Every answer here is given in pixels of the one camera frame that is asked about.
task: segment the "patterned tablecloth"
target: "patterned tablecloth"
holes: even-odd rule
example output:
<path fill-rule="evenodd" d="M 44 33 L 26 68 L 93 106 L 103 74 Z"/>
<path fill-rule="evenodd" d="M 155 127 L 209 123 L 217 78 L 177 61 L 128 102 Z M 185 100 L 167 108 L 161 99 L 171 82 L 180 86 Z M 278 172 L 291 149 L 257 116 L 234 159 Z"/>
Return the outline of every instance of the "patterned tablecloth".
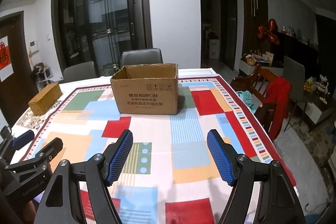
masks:
<path fill-rule="evenodd" d="M 209 130 L 215 128 L 225 142 L 254 161 L 281 159 L 253 114 L 220 76 L 179 79 L 179 94 L 184 100 L 177 115 L 131 115 L 119 113 L 110 85 L 76 88 L 46 115 L 35 117 L 28 109 L 17 122 L 36 134 L 21 160 L 59 137 L 63 149 L 51 161 L 52 170 L 61 159 L 86 161 L 128 128 L 134 144 L 119 180 L 109 187 L 123 223 L 218 223 L 232 188 L 221 180 L 207 148 Z M 134 97 L 135 104 L 142 100 Z M 87 221 L 94 223 L 86 184 L 80 186 Z M 259 186 L 254 185 L 246 223 L 253 222 Z"/>

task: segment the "white paper on door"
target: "white paper on door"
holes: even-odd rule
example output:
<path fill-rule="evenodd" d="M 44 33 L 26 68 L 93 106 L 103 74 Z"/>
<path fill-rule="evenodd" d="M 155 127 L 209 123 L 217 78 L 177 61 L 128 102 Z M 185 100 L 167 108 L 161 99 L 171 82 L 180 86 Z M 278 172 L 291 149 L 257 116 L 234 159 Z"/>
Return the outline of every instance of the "white paper on door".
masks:
<path fill-rule="evenodd" d="M 3 82 L 13 73 L 8 47 L 8 36 L 5 36 L 0 38 L 0 81 Z"/>

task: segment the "open cardboard box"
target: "open cardboard box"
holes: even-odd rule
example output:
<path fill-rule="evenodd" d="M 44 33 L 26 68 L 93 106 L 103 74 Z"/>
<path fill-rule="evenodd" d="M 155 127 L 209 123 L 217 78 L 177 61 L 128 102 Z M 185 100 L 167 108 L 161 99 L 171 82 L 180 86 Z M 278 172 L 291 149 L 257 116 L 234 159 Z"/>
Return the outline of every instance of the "open cardboard box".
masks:
<path fill-rule="evenodd" d="M 111 78 L 120 113 L 176 115 L 176 64 L 124 66 Z"/>

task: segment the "gray chair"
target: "gray chair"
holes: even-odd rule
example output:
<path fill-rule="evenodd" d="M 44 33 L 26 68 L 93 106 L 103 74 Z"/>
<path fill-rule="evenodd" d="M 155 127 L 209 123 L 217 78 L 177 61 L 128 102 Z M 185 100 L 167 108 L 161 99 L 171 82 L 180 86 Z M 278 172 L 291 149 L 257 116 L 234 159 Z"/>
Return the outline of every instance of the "gray chair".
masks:
<path fill-rule="evenodd" d="M 64 83 L 87 80 L 99 77 L 93 61 L 68 67 L 63 72 Z"/>
<path fill-rule="evenodd" d="M 123 52 L 121 67 L 125 65 L 162 64 L 162 54 L 159 48 L 148 48 Z"/>
<path fill-rule="evenodd" d="M 293 112 L 285 127 L 285 130 L 286 130 L 291 118 L 293 117 L 297 104 L 299 102 L 304 103 L 304 109 L 303 109 L 300 124 L 299 124 L 300 126 L 302 123 L 303 115 L 306 112 L 307 103 L 311 103 L 312 101 L 308 97 L 305 96 L 305 93 L 303 90 L 305 86 L 305 67 L 303 65 L 294 61 L 288 56 L 284 56 L 282 77 L 285 78 L 292 85 L 292 91 L 291 91 L 290 97 L 295 102 Z"/>

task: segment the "balloon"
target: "balloon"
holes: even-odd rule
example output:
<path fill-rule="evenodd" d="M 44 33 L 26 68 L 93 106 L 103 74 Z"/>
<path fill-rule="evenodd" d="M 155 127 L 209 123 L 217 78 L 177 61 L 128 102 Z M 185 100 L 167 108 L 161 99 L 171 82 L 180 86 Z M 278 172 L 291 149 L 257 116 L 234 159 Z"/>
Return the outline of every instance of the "balloon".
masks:
<path fill-rule="evenodd" d="M 260 25 L 258 27 L 258 33 L 257 36 L 259 39 L 266 38 L 268 36 L 268 30 L 266 29 L 265 26 Z"/>
<path fill-rule="evenodd" d="M 280 44 L 279 38 L 274 33 L 269 34 L 268 40 L 271 41 L 271 43 L 274 43 L 274 44 L 277 44 L 277 45 Z"/>
<path fill-rule="evenodd" d="M 268 22 L 268 31 L 269 32 L 277 32 L 278 31 L 278 25 L 275 21 L 275 19 L 271 18 Z"/>

